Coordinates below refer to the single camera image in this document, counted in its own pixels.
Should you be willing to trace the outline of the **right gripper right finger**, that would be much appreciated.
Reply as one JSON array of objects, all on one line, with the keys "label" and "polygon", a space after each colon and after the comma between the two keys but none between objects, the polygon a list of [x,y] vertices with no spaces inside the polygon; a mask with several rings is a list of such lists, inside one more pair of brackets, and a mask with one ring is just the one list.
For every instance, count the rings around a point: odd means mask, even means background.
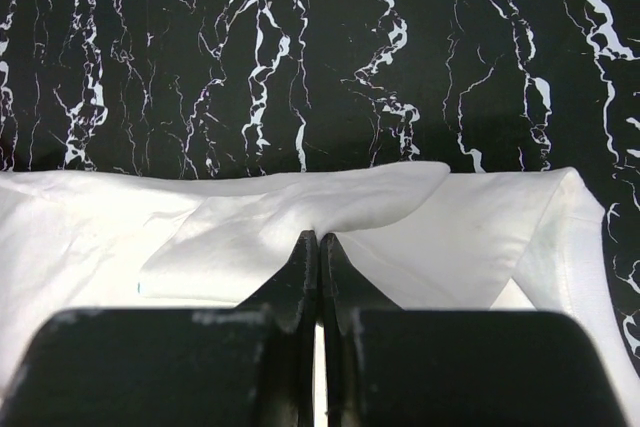
[{"label": "right gripper right finger", "polygon": [[356,321],[361,311],[400,307],[371,283],[350,261],[335,234],[319,246],[319,313],[324,326],[327,420],[330,426],[359,426],[359,364]]}]

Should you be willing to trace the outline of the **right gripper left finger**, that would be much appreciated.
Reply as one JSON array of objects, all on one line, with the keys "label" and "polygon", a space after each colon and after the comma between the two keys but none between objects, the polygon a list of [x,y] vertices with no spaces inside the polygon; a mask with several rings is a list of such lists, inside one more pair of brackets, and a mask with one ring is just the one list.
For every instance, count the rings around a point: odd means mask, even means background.
[{"label": "right gripper left finger", "polygon": [[314,424],[314,347],[318,311],[318,241],[300,234],[286,263],[240,304],[269,313],[260,354],[256,426]]}]

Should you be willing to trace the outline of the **white coca-cola t-shirt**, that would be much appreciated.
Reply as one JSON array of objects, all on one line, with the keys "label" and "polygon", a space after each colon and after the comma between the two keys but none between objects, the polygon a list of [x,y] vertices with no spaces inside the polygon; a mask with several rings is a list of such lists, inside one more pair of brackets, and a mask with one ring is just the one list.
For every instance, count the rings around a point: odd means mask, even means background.
[{"label": "white coca-cola t-shirt", "polygon": [[438,162],[170,181],[76,171],[1,176],[1,380],[73,307],[235,305],[304,231],[335,233],[405,308],[573,317],[620,394],[639,377],[612,309],[604,208],[572,168],[454,174]]}]

